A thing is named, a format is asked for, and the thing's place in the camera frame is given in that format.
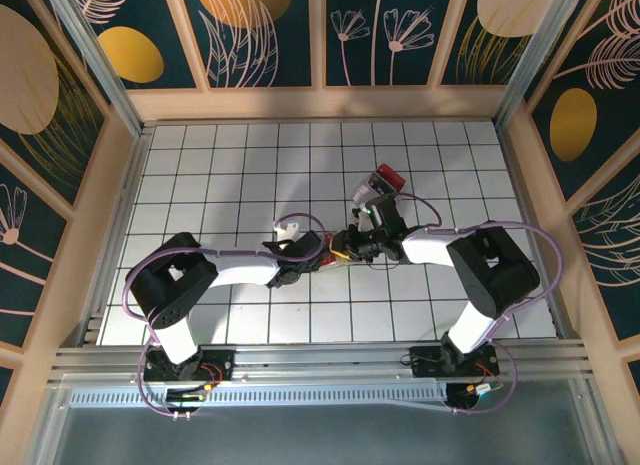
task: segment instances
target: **yellow circle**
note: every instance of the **yellow circle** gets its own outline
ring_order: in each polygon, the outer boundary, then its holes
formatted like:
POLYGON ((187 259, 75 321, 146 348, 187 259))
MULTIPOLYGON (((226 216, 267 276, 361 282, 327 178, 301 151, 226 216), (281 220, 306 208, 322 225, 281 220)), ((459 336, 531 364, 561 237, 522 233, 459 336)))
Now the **yellow circle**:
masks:
POLYGON ((581 88, 564 92, 551 114, 551 149, 563 162, 584 152, 598 121, 598 109, 591 95, 581 88))
POLYGON ((58 106, 53 52, 22 15, 0 5, 0 123, 22 134, 41 132, 58 106))
MULTIPOLYGON (((291 4, 291 0, 254 1, 258 7, 258 12, 260 11, 260 2, 267 7, 273 21, 284 15, 291 4)), ((232 27, 247 28, 250 12, 255 13, 249 7, 250 0, 200 0, 200 2, 216 20, 232 27)), ((261 18, 253 20, 254 26, 259 23, 261 23, 261 18)))
POLYGON ((100 34, 98 41, 116 73, 126 80, 136 83, 153 82, 164 71, 164 61, 158 48, 133 28, 109 28, 100 34))
POLYGON ((493 35, 524 37, 538 29, 550 3, 551 0, 478 0, 478 20, 493 35))

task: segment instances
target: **white grid floor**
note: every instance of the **white grid floor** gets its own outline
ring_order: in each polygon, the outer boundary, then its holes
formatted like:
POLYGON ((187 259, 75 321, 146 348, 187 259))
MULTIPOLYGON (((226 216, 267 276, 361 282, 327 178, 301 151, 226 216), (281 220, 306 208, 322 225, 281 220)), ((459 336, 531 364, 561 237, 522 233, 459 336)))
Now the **white grid floor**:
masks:
MULTIPOLYGON (((521 219, 489 121, 157 127, 98 344, 146 339, 143 324, 122 310, 124 277, 173 234, 190 231, 215 248, 253 250, 272 238, 275 218, 294 211, 340 230, 354 188, 382 163, 438 209, 445 227, 521 219)), ((411 201, 400 208, 407 226, 433 219, 411 201)), ((531 258, 525 232, 511 233, 531 258)), ((191 313, 192 332, 199 343, 216 344, 433 340, 466 303, 452 268, 386 270, 383 258, 375 267, 382 270, 342 267, 273 290, 210 289, 191 313)), ((519 312, 498 333, 554 336, 546 303, 519 312)))

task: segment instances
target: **purple cable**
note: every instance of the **purple cable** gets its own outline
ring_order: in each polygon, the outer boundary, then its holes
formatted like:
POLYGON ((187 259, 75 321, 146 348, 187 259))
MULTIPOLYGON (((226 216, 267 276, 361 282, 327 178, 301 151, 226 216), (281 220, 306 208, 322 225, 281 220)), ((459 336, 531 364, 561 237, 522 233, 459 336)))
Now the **purple cable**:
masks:
POLYGON ((511 362, 511 366, 513 367, 513 381, 511 382, 511 387, 509 388, 509 391, 504 396, 504 398, 500 400, 500 402, 494 405, 493 407, 485 408, 482 410, 462 410, 459 408, 454 408, 453 409, 454 413, 460 412, 464 415, 483 415, 485 413, 491 413, 491 412, 496 412, 500 410, 502 407, 504 407, 507 404, 509 400, 511 400, 513 393, 516 391, 516 386, 518 385, 518 366, 516 365, 515 358, 513 358, 513 355, 509 350, 507 350, 506 347, 500 345, 498 342, 494 342, 494 343, 498 347, 500 347, 502 351, 507 355, 507 357, 509 358, 509 361, 511 362))
POLYGON ((495 227, 503 227, 505 229, 525 229, 525 230, 529 230, 531 232, 537 233, 538 235, 540 235, 542 238, 544 238, 547 242, 549 242, 551 244, 551 246, 553 247, 553 250, 556 253, 556 257, 558 259, 558 270, 556 272, 556 276, 554 277, 554 279, 552 280, 552 282, 549 284, 549 286, 547 287, 546 290, 544 290, 542 293, 540 293, 539 295, 529 298, 527 300, 525 300, 524 302, 519 303, 518 305, 514 305, 513 307, 511 307, 510 309, 508 309, 506 312, 504 312, 494 323, 493 325, 489 328, 489 330, 487 330, 487 333, 484 335, 482 340, 487 340, 490 341, 491 338, 493 337, 493 335, 495 335, 496 331, 498 330, 498 328, 500 328, 500 326, 506 322, 507 320, 509 320, 511 318, 511 316, 517 312, 518 310, 522 310, 523 308, 528 307, 529 305, 539 301, 539 300, 543 300, 545 298, 547 298, 549 295, 551 295, 551 293, 553 293, 553 291, 558 287, 558 285, 560 284, 560 280, 562 279, 562 273, 564 272, 564 259, 562 257, 562 251, 560 250, 560 245, 558 245, 558 242, 556 242, 554 240, 554 238, 549 235, 547 232, 545 232, 544 230, 542 230, 541 228, 538 228, 534 225, 530 225, 528 223, 521 223, 521 222, 513 222, 513 221, 499 221, 499 222, 486 222, 486 223, 482 223, 480 225, 474 225, 472 227, 469 228, 454 228, 454 229, 427 229, 427 233, 433 234, 433 235, 440 235, 440 234, 444 234, 444 235, 450 235, 450 234, 457 234, 457 235, 465 235, 467 233, 471 233, 471 232, 475 232, 476 230, 482 230, 482 229, 487 229, 487 228, 495 228, 495 227))
POLYGON ((436 210, 436 208, 433 205, 431 205, 429 202, 427 202, 424 198, 418 197, 413 193, 407 193, 407 192, 397 192, 396 195, 412 198, 413 200, 416 200, 422 203, 423 205, 426 205, 427 208, 429 208, 436 215, 436 217, 438 218, 438 223, 427 223, 426 225, 424 225, 424 227, 441 227, 442 226, 442 217, 440 216, 440 213, 438 213, 438 210, 436 210))

